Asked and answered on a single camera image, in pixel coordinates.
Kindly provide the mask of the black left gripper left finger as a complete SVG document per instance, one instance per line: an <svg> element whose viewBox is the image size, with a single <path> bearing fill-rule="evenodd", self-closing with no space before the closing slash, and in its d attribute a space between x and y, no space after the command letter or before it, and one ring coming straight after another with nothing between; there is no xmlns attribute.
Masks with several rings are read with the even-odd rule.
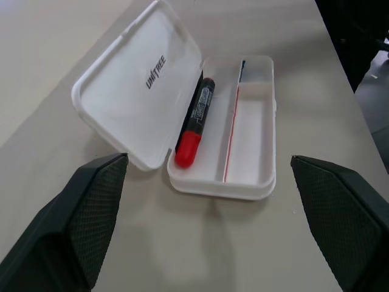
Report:
<svg viewBox="0 0 389 292"><path fill-rule="evenodd" d="M0 263L0 292L91 292L115 228L125 153L79 167Z"/></svg>

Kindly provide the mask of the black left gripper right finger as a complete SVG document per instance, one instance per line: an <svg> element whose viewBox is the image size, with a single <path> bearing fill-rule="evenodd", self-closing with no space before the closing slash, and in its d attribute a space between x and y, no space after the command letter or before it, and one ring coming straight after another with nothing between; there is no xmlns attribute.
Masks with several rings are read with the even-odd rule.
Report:
<svg viewBox="0 0 389 292"><path fill-rule="evenodd" d="M389 292L389 203L354 170L293 156L310 232L344 292Z"/></svg>

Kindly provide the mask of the red whiteboard marker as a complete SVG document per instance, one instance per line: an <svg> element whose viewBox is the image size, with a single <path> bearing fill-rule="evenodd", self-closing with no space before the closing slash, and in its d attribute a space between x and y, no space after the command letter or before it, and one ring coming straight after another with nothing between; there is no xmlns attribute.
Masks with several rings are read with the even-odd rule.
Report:
<svg viewBox="0 0 389 292"><path fill-rule="evenodd" d="M187 169L194 163L214 91L211 78L202 78L195 89L175 148L174 161L180 168Z"/></svg>

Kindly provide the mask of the white plastic pencil case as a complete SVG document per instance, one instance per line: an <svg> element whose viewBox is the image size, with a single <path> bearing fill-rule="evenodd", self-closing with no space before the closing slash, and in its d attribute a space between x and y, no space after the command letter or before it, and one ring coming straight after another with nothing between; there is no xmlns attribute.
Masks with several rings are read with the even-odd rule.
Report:
<svg viewBox="0 0 389 292"><path fill-rule="evenodd" d="M165 165L180 192L255 201L276 185L272 59L204 58L164 0L109 45L71 98L138 169Z"/></svg>

